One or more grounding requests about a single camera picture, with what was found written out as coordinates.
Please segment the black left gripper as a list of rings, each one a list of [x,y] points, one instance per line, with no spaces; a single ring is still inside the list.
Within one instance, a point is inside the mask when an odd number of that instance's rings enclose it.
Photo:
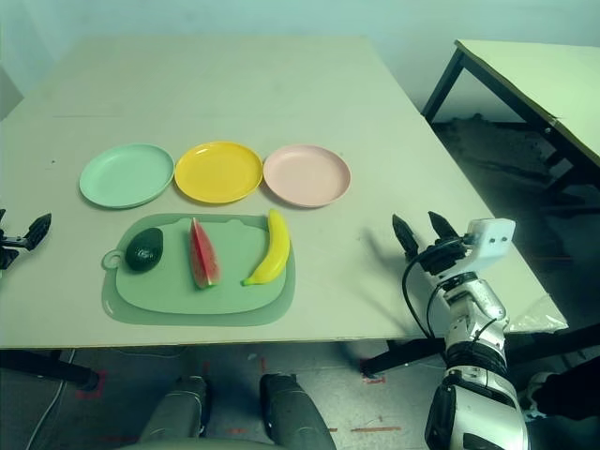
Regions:
[[[6,213],[6,209],[0,209],[0,222]],[[44,239],[48,233],[52,223],[52,214],[48,213],[38,217],[29,226],[25,237],[22,236],[6,236],[4,231],[1,231],[1,255],[0,269],[7,270],[9,266],[19,256],[19,248],[33,250]]]

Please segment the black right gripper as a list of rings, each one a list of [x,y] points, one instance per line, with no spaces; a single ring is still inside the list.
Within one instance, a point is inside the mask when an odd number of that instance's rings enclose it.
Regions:
[[[396,214],[392,215],[392,227],[397,240],[404,249],[406,258],[415,258],[423,271],[437,277],[454,267],[466,257],[467,248],[464,238],[459,236],[447,219],[433,211],[428,211],[430,224],[438,235],[433,245],[418,252],[418,244],[413,231],[406,221]]]

